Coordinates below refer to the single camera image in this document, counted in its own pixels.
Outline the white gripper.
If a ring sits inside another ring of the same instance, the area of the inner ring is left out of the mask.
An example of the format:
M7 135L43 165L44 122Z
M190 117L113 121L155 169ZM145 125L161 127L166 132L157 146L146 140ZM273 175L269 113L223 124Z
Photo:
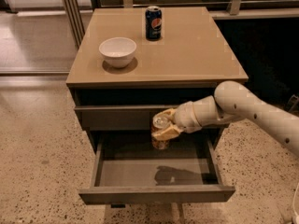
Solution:
M169 108L155 115L155 118L165 117L174 119L176 125L170 124L166 128L156 128L151 136L158 141L167 141L174 139L182 132L194 133L202 129L198 122L193 108L193 102L187 102L180 105L177 109Z

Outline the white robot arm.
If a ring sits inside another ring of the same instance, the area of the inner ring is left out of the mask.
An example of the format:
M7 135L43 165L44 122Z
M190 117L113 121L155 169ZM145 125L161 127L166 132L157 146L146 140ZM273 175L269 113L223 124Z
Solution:
M224 81L213 96L187 102L156 114L151 136L165 142L181 133L194 133L210 125L248 119L299 156L299 118L255 96L243 85Z

